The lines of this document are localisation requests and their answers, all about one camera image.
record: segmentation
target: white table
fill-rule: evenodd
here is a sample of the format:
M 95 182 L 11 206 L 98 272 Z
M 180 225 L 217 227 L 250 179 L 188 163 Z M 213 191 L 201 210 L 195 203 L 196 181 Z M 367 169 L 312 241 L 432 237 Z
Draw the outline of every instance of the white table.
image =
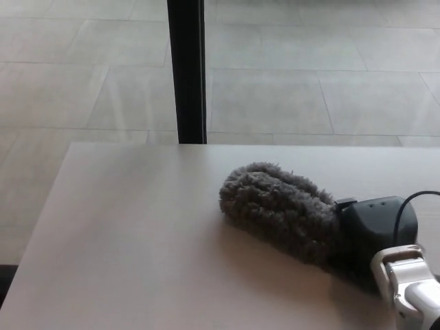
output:
M 263 160 L 336 198 L 440 189 L 437 149 L 74 144 L 0 329 L 393 329 L 379 300 L 223 223 L 223 180 Z M 413 205 L 438 256 L 440 200 Z

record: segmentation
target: tabletop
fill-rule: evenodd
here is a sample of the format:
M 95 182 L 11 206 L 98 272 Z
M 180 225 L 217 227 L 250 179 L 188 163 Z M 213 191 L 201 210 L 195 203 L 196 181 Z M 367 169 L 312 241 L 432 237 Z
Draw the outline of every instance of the tabletop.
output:
M 225 224 L 224 179 L 259 161 L 335 198 L 440 189 L 440 149 L 72 144 L 0 329 L 394 329 L 379 299 Z M 412 204 L 440 270 L 440 200 Z

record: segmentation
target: tile grout line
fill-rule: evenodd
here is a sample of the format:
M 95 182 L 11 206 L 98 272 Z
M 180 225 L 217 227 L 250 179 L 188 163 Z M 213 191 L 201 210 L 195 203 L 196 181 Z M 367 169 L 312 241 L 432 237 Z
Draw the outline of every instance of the tile grout line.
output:
M 321 79 L 320 79 L 320 77 L 319 77 L 318 72 L 315 72 L 315 75 L 316 75 L 316 79 L 318 79 L 318 84 L 319 84 L 319 88 L 320 88 L 320 90 L 321 90 L 322 100 L 324 101 L 325 110 L 326 110 L 326 112 L 327 112 L 327 117 L 329 117 L 330 126 L 331 126 L 331 131 L 333 132 L 333 135 L 335 135 L 335 127 L 333 126 L 333 122 L 332 122 L 332 120 L 331 120 L 330 111 L 329 111 L 329 106 L 327 105 L 327 101 L 326 101 L 326 99 L 325 99 L 324 89 L 322 88 Z
M 6 228 L 35 228 L 35 225 L 19 225 L 19 224 L 15 224 L 15 225 L 0 225 L 0 230 L 2 229 L 6 229 Z
M 210 75 L 211 75 L 211 79 L 210 79 L 211 81 L 210 81 L 210 84 L 209 84 L 210 85 L 210 89 L 211 89 L 211 100 L 210 100 L 211 118 L 210 118 L 210 121 L 209 121 L 209 130 L 208 131 L 210 133 L 211 130 L 212 130 L 212 117 L 214 116 L 214 75 L 215 75 L 215 70 L 214 69 L 209 69 L 209 70 L 210 70 Z
M 303 3 L 301 1 L 295 1 L 295 5 L 298 7 L 299 26 L 306 26 L 307 24 L 304 24 L 303 13 L 302 13 L 302 10 L 301 10 L 301 7 L 303 6 Z
M 171 53 L 171 38 L 170 38 L 170 36 L 168 36 L 168 40 L 166 42 L 164 62 L 161 67 L 167 67 L 166 66 L 166 54 L 168 53 L 168 48 L 170 48 L 170 53 Z
M 380 10 L 380 8 L 378 7 L 378 5 L 377 5 L 377 2 L 376 1 L 372 1 L 372 4 L 373 4 L 373 7 L 376 9 L 376 12 L 379 14 L 379 16 L 381 16 L 382 17 L 382 19 L 384 20 L 384 22 L 385 22 L 385 26 L 384 26 L 384 28 L 391 28 L 391 25 L 390 25 L 390 23 L 388 22 L 388 19 L 385 17 L 385 15 L 384 15 L 384 13 Z
M 210 133 L 220 133 L 220 134 L 244 134 L 244 135 L 297 135 L 297 136 L 347 136 L 347 137 L 355 137 L 355 136 L 361 136 L 361 137 L 368 137 L 368 136 L 375 136 L 375 137 L 381 137 L 381 138 L 396 138 L 396 137 L 403 137 L 403 138 L 440 138 L 440 135 L 396 135 L 396 134 L 331 134 L 331 133 L 268 133 L 268 132 L 220 132 L 220 131 L 213 131 Z
M 16 130 L 39 130 L 39 129 L 52 129 L 58 131 L 133 131 L 133 132 L 145 132 L 145 131 L 161 131 L 161 132 L 177 132 L 169 129 L 101 129 L 101 128 L 89 128 L 89 127 L 55 127 L 55 126 L 0 126 L 0 129 L 16 129 Z
M 78 36 L 78 34 L 80 33 L 81 28 L 83 27 L 83 25 L 85 24 L 85 22 L 86 22 L 86 20 L 83 20 L 83 21 L 81 22 L 80 26 L 79 26 L 78 29 L 76 30 L 76 33 L 75 33 L 74 37 L 73 37 L 73 38 L 71 39 L 71 41 L 70 41 L 69 46 L 66 47 L 66 51 L 65 51 L 64 54 L 61 56 L 61 59 L 60 59 L 57 63 L 54 63 L 54 64 L 59 64 L 59 65 L 60 65 L 60 64 L 64 64 L 64 60 L 65 60 L 66 56 L 68 55 L 70 48 L 71 48 L 72 45 L 74 44 L 74 41 L 75 41 L 76 37 Z
M 425 81 L 424 77 L 421 75 L 420 72 L 417 72 L 417 73 L 419 74 L 419 77 L 420 77 L 421 81 L 423 81 L 423 83 L 425 84 L 426 88 L 430 92 L 431 96 L 434 98 L 435 102 L 440 106 L 440 102 L 437 100 L 437 98 L 435 97 L 434 93 L 431 91 L 431 88 L 429 88 L 428 83 Z
M 135 11 L 136 5 L 138 4 L 138 0 L 133 0 L 133 4 L 131 5 L 129 15 L 128 15 L 128 21 L 131 21 L 131 17 L 133 16 L 133 13 Z
M 218 23 L 219 21 L 219 0 L 215 0 L 215 15 L 214 15 L 214 22 Z
M 14 147 L 15 143 L 16 143 L 17 140 L 19 139 L 20 134 L 21 134 L 21 129 L 17 129 L 16 137 L 15 137 L 13 143 L 11 143 L 11 146 L 9 147 L 8 151 L 6 151 L 5 157 L 3 157 L 3 159 L 1 160 L 1 163 L 0 163 L 0 172 L 3 170 L 3 167 L 4 167 L 5 163 L 6 163 L 6 159 L 8 158 L 8 156 L 9 156 L 9 154 L 10 154 L 10 151 L 11 151 L 12 148 Z
M 367 68 L 365 70 L 342 70 L 342 69 L 272 69 L 272 68 L 248 68 L 248 67 L 242 67 L 242 68 L 236 68 L 236 67 L 211 67 L 211 69 L 214 70 L 229 70 L 229 71 L 269 71 L 269 72 L 355 72 L 355 73 L 385 73 L 385 74 L 438 74 L 440 73 L 440 69 L 436 71 L 387 71 L 387 70 L 368 70 Z
M 105 85 L 105 83 L 107 81 L 107 78 L 109 77 L 110 69 L 111 69 L 111 66 L 107 65 L 107 72 L 105 73 L 105 77 L 102 80 L 102 84 L 101 84 L 101 87 L 99 88 L 99 92 L 96 94 L 96 99 L 95 99 L 95 102 L 93 103 L 93 107 L 91 108 L 91 111 L 89 113 L 89 117 L 87 117 L 87 121 L 85 123 L 85 129 L 88 129 L 87 126 L 89 125 L 89 121 L 90 121 L 91 115 L 95 111 L 96 104 L 98 103 L 98 99 L 99 99 L 99 97 L 101 95 L 102 89 L 104 88 L 104 85 Z
M 360 52 L 359 45 L 358 45 L 358 43 L 356 43 L 354 35 L 351 33 L 351 27 L 345 27 L 345 28 L 346 28 L 346 31 L 348 32 L 348 35 L 349 35 L 351 42 L 356 47 L 357 53 L 359 54 L 359 57 L 360 57 L 362 63 L 364 63 L 365 71 L 369 71 L 368 67 L 366 66 L 366 61 Z
M 405 146 L 404 146 L 404 143 L 403 143 L 402 140 L 400 139 L 400 136 L 399 136 L 399 135 L 396 135 L 396 138 L 397 138 L 397 141 L 399 141 L 400 146 L 405 147 Z
M 10 60 L 3 60 L 0 61 L 0 64 L 47 64 L 47 65 L 77 65 L 77 66 L 105 66 L 105 65 L 111 65 L 112 67 L 141 67 L 146 69 L 158 69 L 158 68 L 167 68 L 164 66 L 153 66 L 153 65 L 142 65 L 142 64 L 111 64 L 111 63 L 74 63 L 74 62 L 32 62 L 32 61 L 10 61 Z
M 145 144 L 149 143 L 149 136 L 150 136 L 150 131 L 146 131 L 146 137 L 144 141 Z
M 99 17 L 74 17 L 74 16 L 59 16 L 59 17 L 49 17 L 49 16 L 0 16 L 0 19 L 35 19 L 35 20 L 88 20 L 88 21 L 119 21 L 119 22 L 140 22 L 140 23 L 167 23 L 168 20 L 142 20 L 142 19 L 121 19 L 121 18 L 110 18 L 103 19 Z M 263 26 L 263 27 L 280 27 L 280 28 L 369 28 L 369 29 L 384 29 L 384 30 L 439 30 L 440 27 L 408 27 L 408 26 L 380 26 L 380 25 L 347 25 L 347 24 L 276 24 L 276 23 L 239 23 L 239 22 L 205 22 L 212 25 L 237 25 L 237 26 Z
M 44 11 L 43 15 L 40 17 L 41 19 L 45 19 L 47 13 L 49 12 L 50 8 L 52 8 L 52 6 L 54 5 L 55 0 L 52 0 L 52 2 L 50 3 L 49 7 L 47 7 L 47 9 Z

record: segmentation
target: black cable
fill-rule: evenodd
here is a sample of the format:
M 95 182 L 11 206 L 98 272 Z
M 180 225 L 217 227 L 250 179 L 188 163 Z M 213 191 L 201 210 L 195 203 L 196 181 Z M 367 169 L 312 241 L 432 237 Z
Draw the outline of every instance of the black cable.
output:
M 394 233 L 393 233 L 393 246 L 397 245 L 398 240 L 398 234 L 399 234 L 399 224 L 400 224 L 400 218 L 402 217 L 402 213 L 404 212 L 405 206 L 408 205 L 408 203 L 414 199 L 415 197 L 418 197 L 420 195 L 437 195 L 440 196 L 440 192 L 435 190 L 423 190 L 416 192 L 415 194 L 412 194 L 407 199 L 404 200 L 403 204 L 400 206 L 399 211 L 397 212 L 396 220 L 394 222 Z

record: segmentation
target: floor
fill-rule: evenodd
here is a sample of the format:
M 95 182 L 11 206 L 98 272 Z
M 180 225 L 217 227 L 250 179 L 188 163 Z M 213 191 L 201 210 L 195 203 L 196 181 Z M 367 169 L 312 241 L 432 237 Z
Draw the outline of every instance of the floor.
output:
M 209 143 L 440 146 L 440 0 L 206 0 Z M 177 143 L 166 0 L 0 1 L 0 263 L 72 141 Z

